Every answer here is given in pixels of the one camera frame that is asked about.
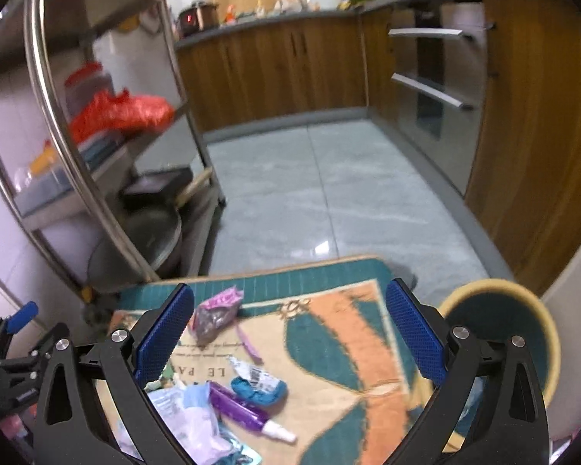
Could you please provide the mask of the white crumpled paper trash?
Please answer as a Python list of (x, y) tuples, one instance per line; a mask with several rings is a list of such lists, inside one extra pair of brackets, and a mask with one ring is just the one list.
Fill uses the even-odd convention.
[(162, 421), (196, 464), (234, 464), (238, 449), (221, 434), (210, 395), (208, 383), (181, 381), (148, 394)]

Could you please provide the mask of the teal orange floor mat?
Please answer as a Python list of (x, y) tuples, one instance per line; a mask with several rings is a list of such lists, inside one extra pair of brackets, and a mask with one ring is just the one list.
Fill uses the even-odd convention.
[[(345, 258), (212, 279), (196, 278), (198, 300), (237, 287), (244, 292), (238, 320), (264, 368), (287, 385), (274, 420), (295, 444), (230, 430), (267, 464), (382, 464), (422, 408), (411, 388), (416, 368), (385, 308), (397, 276), (383, 260)], [(184, 334), (171, 369), (187, 383), (234, 378), (228, 356), (249, 358), (235, 324), (205, 348)]]

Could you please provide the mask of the rice cooker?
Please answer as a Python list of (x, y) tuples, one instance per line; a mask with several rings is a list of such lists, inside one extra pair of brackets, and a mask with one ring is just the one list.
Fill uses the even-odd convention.
[(205, 0), (195, 0), (179, 14), (178, 29), (181, 38), (218, 28), (218, 4)]

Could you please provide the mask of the stainless steel built-in oven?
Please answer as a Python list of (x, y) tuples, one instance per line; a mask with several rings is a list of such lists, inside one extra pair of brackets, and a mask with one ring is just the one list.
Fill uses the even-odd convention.
[(396, 9), (388, 31), (398, 129), (459, 194), (467, 190), (482, 125), (486, 34), (480, 2)]

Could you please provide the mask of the stainless steel shelf rack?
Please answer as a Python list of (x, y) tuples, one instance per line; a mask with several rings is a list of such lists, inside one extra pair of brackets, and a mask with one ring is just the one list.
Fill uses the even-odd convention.
[[(16, 68), (26, 71), (51, 154), (47, 165), (31, 163), (25, 182), (17, 184), (0, 152), (1, 196), (34, 252), (76, 293), (85, 287), (117, 292), (161, 279), (174, 268), (199, 274), (214, 216), (225, 203), (214, 167), (205, 164), (168, 203), (175, 224), (165, 225), (149, 205), (134, 214), (116, 209), (122, 196), (132, 194), (127, 182), (137, 176), (140, 154), (178, 121), (190, 128), (202, 161), (208, 160), (190, 101), (184, 91), (169, 101), (113, 85), (93, 89), (93, 79), (107, 72), (94, 62), (73, 71), (71, 84), (54, 79), (55, 56), (91, 47), (145, 10), (156, 10), (162, 39), (170, 42), (167, 0), (7, 0), (0, 10), (0, 77)], [(45, 237), (47, 228), (78, 214), (103, 230), (84, 277)]]

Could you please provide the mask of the red lidded plastic container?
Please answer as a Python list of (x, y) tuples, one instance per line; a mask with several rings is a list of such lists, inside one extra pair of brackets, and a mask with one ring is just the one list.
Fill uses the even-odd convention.
[(74, 119), (93, 100), (96, 93), (107, 91), (115, 95), (111, 75), (100, 62), (89, 62), (70, 74), (64, 83), (67, 114)]

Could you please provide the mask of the purple tube with white cap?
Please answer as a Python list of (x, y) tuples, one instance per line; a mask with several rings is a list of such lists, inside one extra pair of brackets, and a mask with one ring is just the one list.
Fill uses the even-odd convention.
[(208, 381), (208, 389), (211, 405), (223, 417), (229, 418), (253, 434), (261, 434), (287, 444), (297, 442), (296, 434), (275, 422), (265, 410), (240, 399), (234, 391), (215, 381)]

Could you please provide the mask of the round black pan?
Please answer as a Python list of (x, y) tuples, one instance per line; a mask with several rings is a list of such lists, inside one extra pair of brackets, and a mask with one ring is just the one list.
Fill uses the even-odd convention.
[[(180, 263), (182, 220), (176, 209), (150, 206), (127, 216), (125, 232), (159, 277), (168, 276)], [(96, 292), (112, 294), (140, 283), (110, 240), (103, 238), (88, 263), (88, 283)]]

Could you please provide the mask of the red plastic bag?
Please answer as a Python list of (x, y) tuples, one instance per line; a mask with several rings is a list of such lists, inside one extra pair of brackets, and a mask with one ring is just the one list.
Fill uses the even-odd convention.
[(175, 114), (175, 108), (162, 96), (132, 96), (128, 89), (114, 96), (101, 91), (70, 122), (69, 133), (73, 141), (80, 144), (107, 130), (163, 132), (172, 125)]

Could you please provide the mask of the teal yellow-rimmed trash bin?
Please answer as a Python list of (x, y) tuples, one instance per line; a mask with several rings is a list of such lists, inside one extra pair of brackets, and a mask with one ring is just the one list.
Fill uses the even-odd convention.
[(457, 288), (438, 306), (452, 326), (468, 326), (494, 341), (522, 337), (530, 351), (546, 404), (559, 385), (562, 349), (555, 321), (533, 292), (506, 279), (487, 278)]

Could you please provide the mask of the white barcode wrapper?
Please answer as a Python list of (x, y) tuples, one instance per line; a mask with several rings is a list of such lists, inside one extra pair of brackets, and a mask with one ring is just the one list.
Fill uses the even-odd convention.
[(281, 383), (280, 379), (260, 366), (252, 365), (234, 356), (228, 356), (227, 360), (229, 360), (237, 376), (249, 383), (255, 391), (272, 394)]

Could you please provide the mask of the pink wrapper strip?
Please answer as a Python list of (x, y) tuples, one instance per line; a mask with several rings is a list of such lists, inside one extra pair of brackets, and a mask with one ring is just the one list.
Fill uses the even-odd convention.
[(263, 360), (259, 354), (259, 351), (257, 351), (257, 348), (255, 348), (252, 342), (249, 340), (249, 336), (243, 332), (239, 323), (235, 324), (235, 330), (245, 351), (249, 354), (249, 358), (252, 359), (252, 362), (255, 364), (262, 364)]

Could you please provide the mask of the wooden kitchen cabinets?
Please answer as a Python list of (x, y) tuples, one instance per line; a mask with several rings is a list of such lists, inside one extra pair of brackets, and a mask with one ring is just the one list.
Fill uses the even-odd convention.
[(202, 131), (347, 110), (394, 129), (535, 293), (581, 245), (581, 13), (571, 0), (409, 0), (257, 19), (175, 50)]

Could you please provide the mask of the pink snack wrapper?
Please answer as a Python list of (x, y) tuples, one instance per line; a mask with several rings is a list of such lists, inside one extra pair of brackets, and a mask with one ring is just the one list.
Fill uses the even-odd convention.
[(198, 346), (213, 342), (219, 332), (237, 317), (244, 292), (230, 287), (197, 305), (189, 331)]

